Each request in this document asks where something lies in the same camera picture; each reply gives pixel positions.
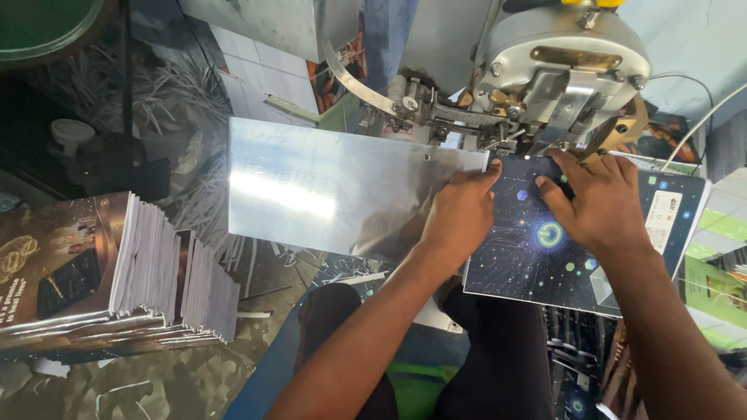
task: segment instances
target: paper stack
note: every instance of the paper stack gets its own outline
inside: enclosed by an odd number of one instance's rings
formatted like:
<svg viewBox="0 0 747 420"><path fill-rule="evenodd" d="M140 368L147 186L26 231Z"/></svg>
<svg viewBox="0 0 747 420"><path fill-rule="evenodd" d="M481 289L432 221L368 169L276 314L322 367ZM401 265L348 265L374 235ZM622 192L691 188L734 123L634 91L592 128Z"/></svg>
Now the paper stack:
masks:
<svg viewBox="0 0 747 420"><path fill-rule="evenodd" d="M0 360L230 342L239 285L132 193L0 214Z"/></svg>

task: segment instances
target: circuit board design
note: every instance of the circuit board design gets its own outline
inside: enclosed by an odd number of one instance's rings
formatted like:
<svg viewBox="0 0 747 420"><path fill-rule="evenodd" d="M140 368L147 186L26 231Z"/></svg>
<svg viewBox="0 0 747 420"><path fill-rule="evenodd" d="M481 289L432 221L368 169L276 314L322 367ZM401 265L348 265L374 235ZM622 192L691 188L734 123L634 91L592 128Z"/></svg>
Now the circuit board design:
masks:
<svg viewBox="0 0 747 420"><path fill-rule="evenodd" d="M534 179L545 175L573 197L558 166L545 157L519 160L508 155L501 160L503 174L492 188L494 225L468 263L465 292L619 316L611 289L604 291L610 299L600 297L599 289L595 295L592 275L606 279L596 258L568 236L539 196ZM654 198L678 199L671 210L674 216L666 216L672 219L668 236L661 237L659 225L649 229L650 235L659 235L652 241L661 242L670 276L681 260L705 184L700 178L639 172L644 216L649 215Z"/></svg>

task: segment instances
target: metal guide plate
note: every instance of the metal guide plate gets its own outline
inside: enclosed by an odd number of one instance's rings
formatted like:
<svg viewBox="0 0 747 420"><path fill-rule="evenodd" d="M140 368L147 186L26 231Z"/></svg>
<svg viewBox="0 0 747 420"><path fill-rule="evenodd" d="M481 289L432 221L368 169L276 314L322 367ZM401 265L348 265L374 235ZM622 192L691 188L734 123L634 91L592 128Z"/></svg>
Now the metal guide plate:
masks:
<svg viewBox="0 0 747 420"><path fill-rule="evenodd" d="M433 196L486 152L232 117L229 231L333 253L400 261Z"/></svg>

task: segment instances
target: floor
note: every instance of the floor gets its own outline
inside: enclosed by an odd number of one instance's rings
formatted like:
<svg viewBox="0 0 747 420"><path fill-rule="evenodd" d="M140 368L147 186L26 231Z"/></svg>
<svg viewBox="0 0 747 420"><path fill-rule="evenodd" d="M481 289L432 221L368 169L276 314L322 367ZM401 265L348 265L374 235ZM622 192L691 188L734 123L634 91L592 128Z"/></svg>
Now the floor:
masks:
<svg viewBox="0 0 747 420"><path fill-rule="evenodd" d="M237 282L246 282L250 256L245 249L231 273ZM240 309L272 310L269 318L239 319L236 340L228 345L123 357L103 367L74 365L67 379L34 373L18 392L0 399L0 419L27 419L29 413L61 420L221 419L325 258L319 251L302 252L285 267L286 257L258 241L250 297L290 288L249 299Z"/></svg>

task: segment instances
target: right hand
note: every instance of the right hand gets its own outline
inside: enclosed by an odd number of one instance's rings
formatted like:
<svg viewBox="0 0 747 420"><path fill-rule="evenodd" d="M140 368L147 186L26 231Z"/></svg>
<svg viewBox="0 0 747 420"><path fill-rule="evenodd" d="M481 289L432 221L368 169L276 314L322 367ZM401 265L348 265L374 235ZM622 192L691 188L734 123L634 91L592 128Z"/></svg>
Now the right hand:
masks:
<svg viewBox="0 0 747 420"><path fill-rule="evenodd" d="M535 180L542 199L560 226L597 259L631 251L654 251L638 198L638 168L620 156L607 154L583 168L571 153L549 149L575 198L568 200L546 176Z"/></svg>

